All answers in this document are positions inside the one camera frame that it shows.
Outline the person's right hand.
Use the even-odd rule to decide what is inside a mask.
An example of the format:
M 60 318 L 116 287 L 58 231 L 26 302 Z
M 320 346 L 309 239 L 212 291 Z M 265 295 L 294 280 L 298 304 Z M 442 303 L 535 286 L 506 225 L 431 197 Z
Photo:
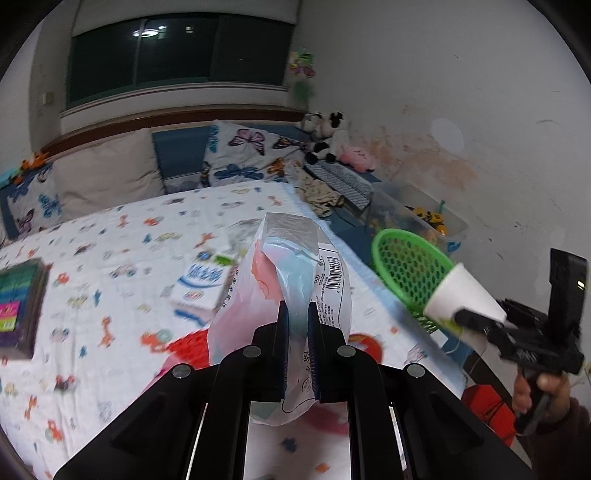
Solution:
M 549 395 L 549 403 L 546 407 L 544 420 L 556 422 L 566 416 L 570 410 L 570 381 L 566 373 L 560 377 L 548 373 L 542 373 L 537 380 L 538 388 Z M 512 409 L 515 413 L 525 414 L 533 405 L 531 388 L 519 370 L 514 383 Z

